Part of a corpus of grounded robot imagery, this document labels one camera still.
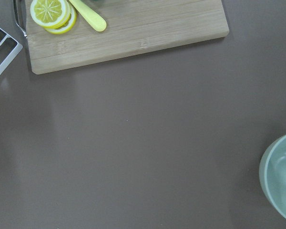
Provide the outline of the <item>front lemon slice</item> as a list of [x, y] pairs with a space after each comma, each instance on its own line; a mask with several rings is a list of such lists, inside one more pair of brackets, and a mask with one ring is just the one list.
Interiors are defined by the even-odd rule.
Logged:
[[71, 8], [66, 0], [33, 0], [30, 14], [38, 25], [56, 29], [68, 20]]

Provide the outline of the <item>green bowl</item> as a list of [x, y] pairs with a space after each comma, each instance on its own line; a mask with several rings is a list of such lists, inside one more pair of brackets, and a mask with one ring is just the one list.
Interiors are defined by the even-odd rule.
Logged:
[[286, 219], [286, 135], [275, 140], [263, 153], [259, 182], [267, 200]]

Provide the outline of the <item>rear lemon slice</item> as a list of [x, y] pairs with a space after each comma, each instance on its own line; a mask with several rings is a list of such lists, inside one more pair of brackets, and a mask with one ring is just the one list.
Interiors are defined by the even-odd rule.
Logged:
[[47, 31], [51, 34], [55, 34], [55, 35], [64, 34], [64, 33], [67, 33], [68, 31], [70, 31], [73, 28], [73, 26], [75, 25], [76, 20], [77, 20], [76, 10], [74, 9], [74, 7], [72, 5], [70, 6], [70, 9], [71, 9], [70, 16], [69, 16], [68, 20], [62, 26], [60, 26], [56, 29], [45, 28], [45, 31]]

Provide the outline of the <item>yellow plastic knife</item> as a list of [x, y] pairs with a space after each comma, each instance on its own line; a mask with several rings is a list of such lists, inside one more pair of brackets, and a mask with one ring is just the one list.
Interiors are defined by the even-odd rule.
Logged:
[[107, 23], [105, 19], [84, 2], [81, 0], [70, 0], [70, 3], [95, 31], [102, 32], [106, 29]]

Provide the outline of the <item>lemon slice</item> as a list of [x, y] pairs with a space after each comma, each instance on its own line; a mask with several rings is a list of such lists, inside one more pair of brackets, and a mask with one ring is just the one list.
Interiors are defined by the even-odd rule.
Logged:
[[77, 20], [76, 10], [74, 9], [74, 7], [72, 5], [70, 6], [70, 9], [71, 9], [70, 16], [69, 16], [68, 20], [62, 26], [60, 26], [56, 29], [45, 28], [45, 31], [47, 31], [51, 34], [55, 34], [55, 35], [64, 34], [64, 33], [67, 33], [68, 31], [70, 31], [73, 28], [73, 26], [75, 25], [76, 20]]
[[33, 0], [30, 14], [38, 25], [56, 29], [68, 20], [71, 8], [66, 0]]

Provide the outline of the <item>bamboo cutting board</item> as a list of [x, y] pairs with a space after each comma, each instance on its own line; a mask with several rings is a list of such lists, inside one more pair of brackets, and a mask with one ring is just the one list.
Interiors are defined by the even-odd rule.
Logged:
[[80, 67], [228, 35], [219, 0], [88, 0], [107, 23], [96, 32], [81, 15], [54, 35], [26, 15], [31, 69], [35, 74]]

